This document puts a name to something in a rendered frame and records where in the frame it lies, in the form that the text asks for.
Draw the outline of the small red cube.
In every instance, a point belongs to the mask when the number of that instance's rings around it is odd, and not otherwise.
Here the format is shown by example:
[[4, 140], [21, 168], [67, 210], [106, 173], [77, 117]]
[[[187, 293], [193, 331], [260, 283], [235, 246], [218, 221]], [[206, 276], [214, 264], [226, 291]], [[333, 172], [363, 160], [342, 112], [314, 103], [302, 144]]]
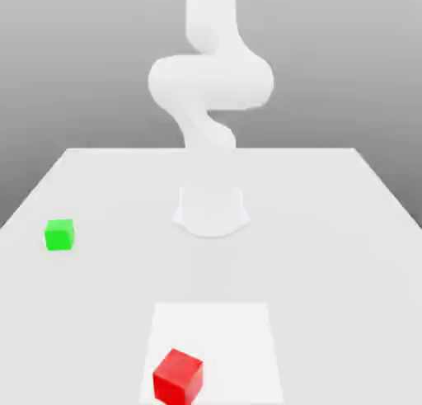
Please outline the small red cube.
[[192, 405], [204, 380], [204, 362], [171, 349], [152, 373], [154, 398], [165, 405]]

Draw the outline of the small green cube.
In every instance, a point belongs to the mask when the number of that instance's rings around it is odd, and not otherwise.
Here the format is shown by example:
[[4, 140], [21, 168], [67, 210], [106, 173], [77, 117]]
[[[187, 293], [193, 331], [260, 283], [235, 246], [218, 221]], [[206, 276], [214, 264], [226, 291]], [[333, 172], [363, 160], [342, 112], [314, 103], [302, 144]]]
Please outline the small green cube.
[[68, 251], [74, 244], [75, 231], [71, 219], [51, 219], [45, 226], [45, 245], [49, 251]]

